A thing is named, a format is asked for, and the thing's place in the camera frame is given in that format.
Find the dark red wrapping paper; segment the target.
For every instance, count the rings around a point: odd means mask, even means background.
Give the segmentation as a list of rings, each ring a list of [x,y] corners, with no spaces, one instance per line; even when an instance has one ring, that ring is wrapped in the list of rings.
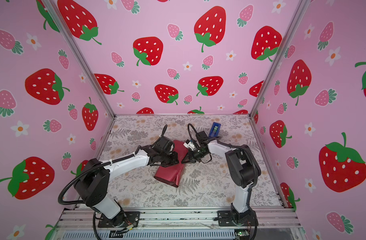
[[[154,178],[162,183],[178,188],[182,172],[185,169],[185,165],[181,162],[187,155],[188,149],[182,141],[174,140],[173,142],[175,143],[174,152],[177,153],[179,163],[167,168],[159,167]]]

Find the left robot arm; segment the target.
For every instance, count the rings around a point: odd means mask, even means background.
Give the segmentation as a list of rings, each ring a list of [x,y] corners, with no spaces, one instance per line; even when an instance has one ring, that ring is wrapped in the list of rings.
[[[130,155],[101,162],[92,159],[82,172],[68,183],[58,196],[60,205],[85,204],[118,227],[126,222],[121,205],[108,194],[108,186],[115,178],[137,168],[147,166],[172,167],[180,163],[184,143],[160,137],[155,143],[138,146]]]

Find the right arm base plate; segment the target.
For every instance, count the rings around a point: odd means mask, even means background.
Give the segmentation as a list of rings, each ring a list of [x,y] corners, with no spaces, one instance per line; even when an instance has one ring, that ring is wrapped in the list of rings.
[[[214,218],[221,227],[256,227],[259,225],[255,211],[247,210],[244,213],[238,211],[218,211]]]

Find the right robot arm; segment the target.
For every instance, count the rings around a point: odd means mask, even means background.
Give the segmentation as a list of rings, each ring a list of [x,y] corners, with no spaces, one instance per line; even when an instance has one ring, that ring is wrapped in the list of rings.
[[[250,147],[226,144],[218,137],[205,138],[202,132],[197,134],[196,141],[186,140],[184,147],[188,149],[188,153],[181,161],[182,164],[202,162],[206,156],[213,155],[224,157],[227,161],[230,176],[236,185],[236,193],[229,215],[219,216],[218,219],[224,219],[236,226],[250,224],[257,227],[257,214],[250,206],[250,201],[252,190],[257,185],[262,171]]]

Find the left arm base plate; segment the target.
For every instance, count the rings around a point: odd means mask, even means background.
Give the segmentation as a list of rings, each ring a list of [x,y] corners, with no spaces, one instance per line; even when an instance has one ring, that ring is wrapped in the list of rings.
[[[136,228],[140,219],[140,212],[121,211],[114,218],[109,219],[101,214],[98,222],[99,228]]]

